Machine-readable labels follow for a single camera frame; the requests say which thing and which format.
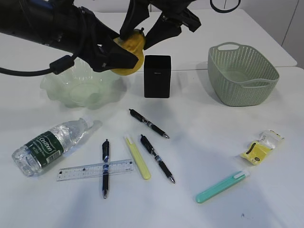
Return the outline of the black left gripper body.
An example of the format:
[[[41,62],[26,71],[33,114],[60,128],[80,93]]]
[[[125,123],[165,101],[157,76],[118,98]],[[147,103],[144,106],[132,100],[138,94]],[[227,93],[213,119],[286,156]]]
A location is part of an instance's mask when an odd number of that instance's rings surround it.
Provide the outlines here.
[[[87,8],[55,6],[51,47],[78,54],[81,59],[104,55],[105,25]]]

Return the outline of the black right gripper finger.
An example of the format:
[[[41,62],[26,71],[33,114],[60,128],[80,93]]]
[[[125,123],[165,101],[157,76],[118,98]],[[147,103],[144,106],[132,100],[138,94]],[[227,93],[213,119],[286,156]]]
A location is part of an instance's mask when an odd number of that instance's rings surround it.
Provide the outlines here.
[[[120,39],[126,40],[130,37],[137,25],[149,17],[148,0],[130,0],[126,17],[120,29]]]
[[[181,25],[179,20],[162,13],[146,34],[143,49],[147,50],[163,40],[178,36],[181,33]]]

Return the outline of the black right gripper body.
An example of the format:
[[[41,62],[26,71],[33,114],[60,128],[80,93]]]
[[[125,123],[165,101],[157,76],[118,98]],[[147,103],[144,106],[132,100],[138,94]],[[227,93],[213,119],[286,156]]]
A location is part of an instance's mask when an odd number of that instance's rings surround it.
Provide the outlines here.
[[[176,26],[185,25],[191,32],[195,32],[200,26],[200,19],[187,7],[192,0],[150,0],[154,7],[159,9],[161,20],[173,23]]]

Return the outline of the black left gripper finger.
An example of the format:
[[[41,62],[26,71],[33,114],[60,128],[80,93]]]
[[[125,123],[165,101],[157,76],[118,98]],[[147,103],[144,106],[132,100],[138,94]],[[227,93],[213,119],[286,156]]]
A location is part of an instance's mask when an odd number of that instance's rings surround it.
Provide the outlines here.
[[[94,54],[129,54],[127,50],[114,42],[118,34],[99,19],[92,19],[92,51]]]
[[[132,69],[138,62],[138,57],[118,45],[107,47],[96,45],[84,48],[84,61],[95,72],[110,69]]]

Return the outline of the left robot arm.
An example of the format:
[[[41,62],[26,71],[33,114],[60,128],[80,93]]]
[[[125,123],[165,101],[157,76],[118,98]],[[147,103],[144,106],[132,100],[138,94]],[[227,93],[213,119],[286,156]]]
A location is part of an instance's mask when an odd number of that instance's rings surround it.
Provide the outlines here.
[[[138,62],[131,52],[114,42],[119,35],[85,7],[72,0],[2,0],[0,31],[44,46],[68,52],[39,71],[1,68],[11,76],[56,75],[71,68],[75,59],[85,61],[95,72],[132,69]]]

